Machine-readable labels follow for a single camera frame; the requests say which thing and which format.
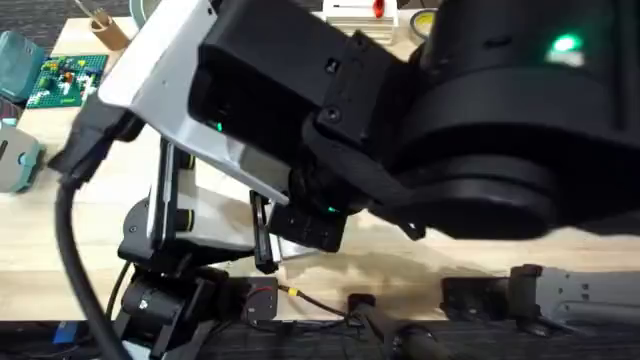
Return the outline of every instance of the wooden desk surface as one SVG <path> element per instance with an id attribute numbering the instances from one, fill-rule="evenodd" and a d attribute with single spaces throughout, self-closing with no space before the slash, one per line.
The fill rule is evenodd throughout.
<path id="1" fill-rule="evenodd" d="M 407 13 L 399 41 L 390 50 L 406 58 L 413 45 L 406 37 Z M 132 35 L 131 19 L 118 23 Z M 70 19 L 54 55 L 104 54 L 87 31 L 86 19 Z M 117 54 L 112 54 L 112 64 Z M 59 151 L 78 108 L 28 110 L 19 127 L 47 147 L 47 159 Z M 157 156 L 158 135 L 148 127 L 137 141 L 116 144 L 93 180 L 76 197 L 74 226 L 93 286 L 106 302 L 122 266 L 116 249 L 130 207 L 146 196 L 151 174 L 145 164 Z M 233 220 L 251 226 L 248 191 L 200 162 L 198 185 L 229 198 Z M 67 283 L 54 238 L 53 202 L 57 175 L 45 169 L 28 193 L 0 195 L 0 320 L 77 319 L 83 315 Z M 278 273 L 281 282 L 321 301 L 342 307 L 348 294 L 373 293 L 380 306 L 403 317 L 440 318 L 440 279 L 446 276 L 503 275 L 511 266 L 537 263 L 577 271 L 640 270 L 640 241 L 599 238 L 580 231 L 557 231 L 531 242 L 455 241 L 431 231 L 408 240 L 397 228 L 364 213 L 349 220 L 342 250 L 290 261 Z M 225 265 L 232 275 L 259 273 L 252 259 Z M 322 310 L 280 297 L 279 318 L 332 318 Z"/>

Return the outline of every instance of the cable connector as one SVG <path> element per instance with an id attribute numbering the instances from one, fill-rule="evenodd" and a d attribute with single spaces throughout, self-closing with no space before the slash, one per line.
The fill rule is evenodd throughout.
<path id="1" fill-rule="evenodd" d="M 91 180 L 115 140 L 132 141 L 144 123 L 127 109 L 104 104 L 91 95 L 76 116 L 67 142 L 49 161 L 63 185 L 79 188 Z"/>

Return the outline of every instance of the screw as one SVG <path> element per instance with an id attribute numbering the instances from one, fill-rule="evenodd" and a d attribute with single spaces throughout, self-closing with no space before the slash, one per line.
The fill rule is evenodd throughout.
<path id="1" fill-rule="evenodd" d="M 340 122 L 340 110 L 336 108 L 328 108 L 325 110 L 325 116 L 327 120 L 332 124 L 337 124 Z"/>
<path id="2" fill-rule="evenodd" d="M 340 66 L 340 63 L 337 60 L 329 59 L 329 61 L 327 61 L 327 65 L 324 67 L 324 70 L 329 74 L 335 74 L 338 72 L 339 66 Z"/>

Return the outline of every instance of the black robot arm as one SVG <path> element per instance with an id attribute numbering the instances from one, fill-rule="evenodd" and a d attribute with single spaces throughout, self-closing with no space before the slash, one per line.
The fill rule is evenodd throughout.
<path id="1" fill-rule="evenodd" d="M 288 164 L 310 222 L 369 208 L 414 239 L 535 238 L 637 206 L 635 7 L 445 1 L 404 62 L 288 2 L 225 2 L 189 111 Z"/>

